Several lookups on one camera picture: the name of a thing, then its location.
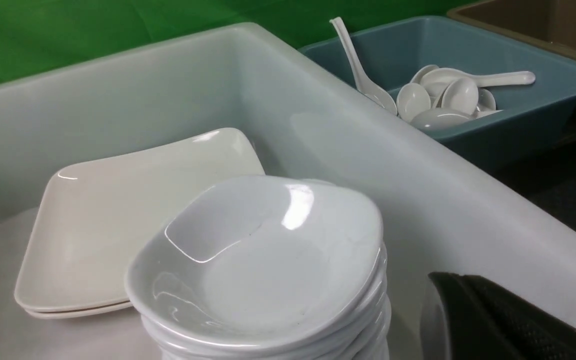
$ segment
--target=teal plastic bin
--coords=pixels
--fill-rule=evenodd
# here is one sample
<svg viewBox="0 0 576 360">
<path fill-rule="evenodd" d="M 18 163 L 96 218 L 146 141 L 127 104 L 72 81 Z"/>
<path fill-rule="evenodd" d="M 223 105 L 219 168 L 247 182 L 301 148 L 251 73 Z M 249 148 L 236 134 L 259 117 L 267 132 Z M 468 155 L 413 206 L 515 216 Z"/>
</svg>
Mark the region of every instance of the teal plastic bin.
<svg viewBox="0 0 576 360">
<path fill-rule="evenodd" d="M 427 133 L 486 171 L 550 148 L 576 106 L 576 61 L 448 18 L 423 16 L 389 23 L 357 32 L 352 42 L 368 76 L 394 98 L 429 64 L 474 75 L 535 73 L 537 80 L 530 86 L 489 88 L 503 111 Z M 339 39 L 301 52 L 355 86 Z"/>
</svg>

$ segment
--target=plastic container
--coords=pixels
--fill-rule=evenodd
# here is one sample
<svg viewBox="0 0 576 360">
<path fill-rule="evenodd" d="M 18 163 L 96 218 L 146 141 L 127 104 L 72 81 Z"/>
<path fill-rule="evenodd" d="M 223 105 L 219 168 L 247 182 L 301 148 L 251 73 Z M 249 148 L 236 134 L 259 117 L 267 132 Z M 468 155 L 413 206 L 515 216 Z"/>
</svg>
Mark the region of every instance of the plastic container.
<svg viewBox="0 0 576 360">
<path fill-rule="evenodd" d="M 576 0 L 484 0 L 448 17 L 576 60 Z"/>
<path fill-rule="evenodd" d="M 394 22 L 352 36 L 370 78 L 396 96 L 423 66 L 474 75 L 533 71 L 532 86 L 490 88 L 503 111 L 428 135 L 476 166 L 494 171 L 555 144 L 576 106 L 576 61 L 437 16 Z M 336 38 L 301 52 L 354 85 Z"/>
<path fill-rule="evenodd" d="M 15 280 L 55 171 L 226 126 L 246 134 L 267 174 L 377 203 L 391 357 L 420 358 L 430 271 L 486 276 L 576 326 L 573 230 L 247 23 L 0 86 L 0 359 L 160 358 L 134 309 L 34 319 L 13 299 Z"/>
</svg>

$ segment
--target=square white plate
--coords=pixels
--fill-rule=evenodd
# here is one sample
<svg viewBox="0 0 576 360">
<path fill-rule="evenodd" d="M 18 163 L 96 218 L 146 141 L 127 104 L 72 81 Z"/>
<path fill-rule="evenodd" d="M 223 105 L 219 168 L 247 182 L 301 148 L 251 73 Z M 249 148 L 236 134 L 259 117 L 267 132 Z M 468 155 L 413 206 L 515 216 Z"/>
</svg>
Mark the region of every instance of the square white plate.
<svg viewBox="0 0 576 360">
<path fill-rule="evenodd" d="M 124 272 L 153 235 L 209 187 L 251 174 L 263 167 L 233 128 L 67 166 L 46 186 L 14 299 L 44 313 L 127 301 Z"/>
<path fill-rule="evenodd" d="M 91 315 L 105 314 L 109 312 L 116 312 L 117 310 L 128 309 L 132 307 L 130 301 L 116 303 L 115 305 L 93 307 L 92 309 L 72 310 L 72 311 L 56 311 L 56 312 L 34 312 L 26 310 L 28 315 L 44 320 L 60 320 L 60 319 L 73 319 L 80 317 L 89 317 Z"/>
</svg>

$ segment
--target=spoon handle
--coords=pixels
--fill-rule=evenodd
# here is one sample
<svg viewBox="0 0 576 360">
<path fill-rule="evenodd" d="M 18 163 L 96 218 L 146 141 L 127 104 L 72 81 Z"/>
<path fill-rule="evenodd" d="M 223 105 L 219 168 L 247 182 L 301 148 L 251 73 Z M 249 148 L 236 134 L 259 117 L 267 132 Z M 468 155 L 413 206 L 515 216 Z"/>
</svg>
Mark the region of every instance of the spoon handle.
<svg viewBox="0 0 576 360">
<path fill-rule="evenodd" d="M 341 39 L 343 50 L 345 50 L 345 55 L 348 57 L 348 62 L 350 63 L 350 70 L 352 70 L 355 87 L 362 93 L 366 92 L 366 86 L 364 86 L 364 84 L 368 79 L 368 75 L 366 75 L 361 62 L 359 61 L 357 51 L 355 50 L 352 39 L 350 39 L 350 34 L 346 29 L 344 21 L 340 17 L 336 17 L 330 20 L 330 23 L 334 27 L 336 34 L 339 36 L 339 39 Z"/>
<path fill-rule="evenodd" d="M 471 75 L 478 87 L 503 87 L 506 85 L 530 85 L 537 77 L 532 71 L 495 73 L 493 75 Z"/>
</svg>

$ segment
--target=white plastic bin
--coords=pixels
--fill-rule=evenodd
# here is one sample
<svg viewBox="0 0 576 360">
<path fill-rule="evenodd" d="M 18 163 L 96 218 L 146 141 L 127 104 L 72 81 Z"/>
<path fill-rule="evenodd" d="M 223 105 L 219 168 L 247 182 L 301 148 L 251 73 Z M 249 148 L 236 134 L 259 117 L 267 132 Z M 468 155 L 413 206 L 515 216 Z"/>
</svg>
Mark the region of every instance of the white plastic bin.
<svg viewBox="0 0 576 360">
<path fill-rule="evenodd" d="M 576 233 L 244 23 L 0 86 L 0 360 L 160 357 L 133 309 L 51 321 L 16 305 L 34 208 L 64 166 L 226 126 L 246 133 L 268 174 L 377 202 L 391 357 L 419 358 L 430 271 L 487 276 L 576 326 Z"/>
</svg>

